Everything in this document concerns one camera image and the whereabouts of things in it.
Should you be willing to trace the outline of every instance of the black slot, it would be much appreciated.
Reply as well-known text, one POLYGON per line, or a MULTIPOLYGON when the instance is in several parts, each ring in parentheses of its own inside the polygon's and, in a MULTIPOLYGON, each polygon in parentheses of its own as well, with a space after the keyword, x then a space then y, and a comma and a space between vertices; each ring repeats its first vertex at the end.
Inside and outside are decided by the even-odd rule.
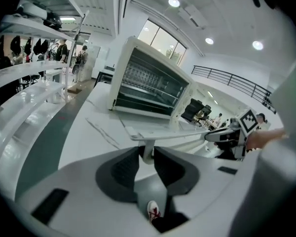
POLYGON ((199 27, 199 25, 195 22, 194 19, 190 18, 190 20, 192 21, 192 23, 193 23, 196 27, 199 27))
POLYGON ((223 167, 223 166, 218 168, 218 170, 220 170, 222 172, 226 172, 226 173, 231 174, 231 175, 235 175, 237 173, 237 169, 223 167))
POLYGON ((47 225, 60 205, 64 202, 68 193, 68 191, 62 189, 54 189, 31 213, 31 215, 47 225))
POLYGON ((125 17, 125 11, 126 11, 126 6, 127 6, 127 1, 128 1, 128 0, 125 0, 124 12, 123 12, 123 18, 125 17))

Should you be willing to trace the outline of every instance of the human hand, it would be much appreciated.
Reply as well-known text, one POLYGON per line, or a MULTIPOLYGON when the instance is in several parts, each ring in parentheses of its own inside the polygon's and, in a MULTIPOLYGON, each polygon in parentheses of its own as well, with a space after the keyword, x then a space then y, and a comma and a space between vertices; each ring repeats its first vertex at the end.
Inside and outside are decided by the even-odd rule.
POLYGON ((284 136, 287 137, 283 128, 275 129, 271 131, 254 131, 248 136, 246 142, 246 149, 264 148, 264 146, 276 139, 282 139, 284 136))

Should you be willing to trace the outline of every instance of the red shoelace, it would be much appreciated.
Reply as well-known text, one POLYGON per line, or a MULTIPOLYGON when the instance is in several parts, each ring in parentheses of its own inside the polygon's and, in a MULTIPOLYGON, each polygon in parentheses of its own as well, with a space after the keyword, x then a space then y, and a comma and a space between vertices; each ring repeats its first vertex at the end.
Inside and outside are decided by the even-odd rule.
POLYGON ((153 212, 149 212, 150 217, 152 218, 151 220, 161 217, 161 213, 157 211, 157 208, 152 209, 152 211, 153 212))

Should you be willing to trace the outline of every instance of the ceiling light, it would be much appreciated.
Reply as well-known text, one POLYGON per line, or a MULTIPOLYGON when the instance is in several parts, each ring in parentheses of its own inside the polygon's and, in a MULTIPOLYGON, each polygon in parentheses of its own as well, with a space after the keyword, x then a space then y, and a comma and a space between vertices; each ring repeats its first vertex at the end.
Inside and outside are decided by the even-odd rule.
POLYGON ((260 41, 254 41, 252 43, 252 46, 256 49, 256 50, 262 50, 263 49, 263 44, 260 41))
POLYGON ((180 6, 180 2, 178 0, 169 0, 169 4, 172 7, 179 7, 180 6))
POLYGON ((206 41, 206 43, 209 44, 209 45, 214 44, 214 41, 213 41, 212 39, 210 39, 210 38, 206 38, 205 41, 206 41))
POLYGON ((61 21, 64 21, 64 20, 75 20, 75 18, 60 18, 61 21))

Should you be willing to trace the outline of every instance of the shelf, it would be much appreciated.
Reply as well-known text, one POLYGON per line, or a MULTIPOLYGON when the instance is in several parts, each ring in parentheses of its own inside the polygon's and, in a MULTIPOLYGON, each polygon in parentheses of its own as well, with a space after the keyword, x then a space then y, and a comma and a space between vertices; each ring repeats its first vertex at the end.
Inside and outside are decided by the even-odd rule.
POLYGON ((37 74, 38 72, 66 67, 68 64, 59 61, 37 61, 23 63, 0 70, 0 88, 14 80, 24 76, 37 74))
POLYGON ((2 19, 0 24, 0 34, 13 34, 42 39, 74 40, 72 37, 64 33, 43 25, 43 23, 12 15, 7 15, 2 19))
POLYGON ((151 93, 148 91, 144 91, 141 89, 138 89, 141 91, 134 90, 132 88, 129 88, 129 86, 127 86, 127 85, 123 85, 123 83, 122 83, 122 86, 124 88, 121 87, 119 90, 119 93, 124 95, 125 97, 129 97, 129 98, 137 99, 140 101, 152 103, 155 105, 160 105, 165 108, 172 108, 173 109, 173 106, 163 103, 164 100, 162 98, 160 98, 160 97, 158 98, 156 95, 151 95, 151 93))
MULTIPOLYGON (((151 87, 150 85, 147 85, 147 84, 145 84, 145 83, 138 82, 138 81, 136 81, 136 80, 132 80, 132 79, 127 78, 127 77, 124 77, 123 80, 129 81, 130 83, 133 83, 134 85, 141 84, 142 87, 148 87, 148 88, 150 88, 150 90, 157 90, 157 91, 158 91, 159 93, 161 93, 161 94, 166 94, 166 95, 168 95, 168 96, 170 96, 170 97, 172 97, 172 98, 178 100, 177 97, 172 96, 171 94, 169 94, 169 93, 167 93, 167 92, 164 92, 164 91, 162 91, 161 89, 151 87)), ((127 85, 128 85, 128 87, 131 87, 132 89, 137 89, 137 90, 140 90, 140 89, 141 89, 140 87, 138 87, 138 86, 132 86, 132 85, 130 85, 129 83, 125 83, 125 82, 123 82, 122 84, 123 84, 122 86, 127 87, 127 85)))
POLYGON ((64 86, 57 82, 38 82, 17 93, 0 106, 0 158, 13 134, 49 96, 64 86))
POLYGON ((0 192, 14 200, 23 164, 40 133, 65 105, 43 103, 21 124, 0 158, 0 192))

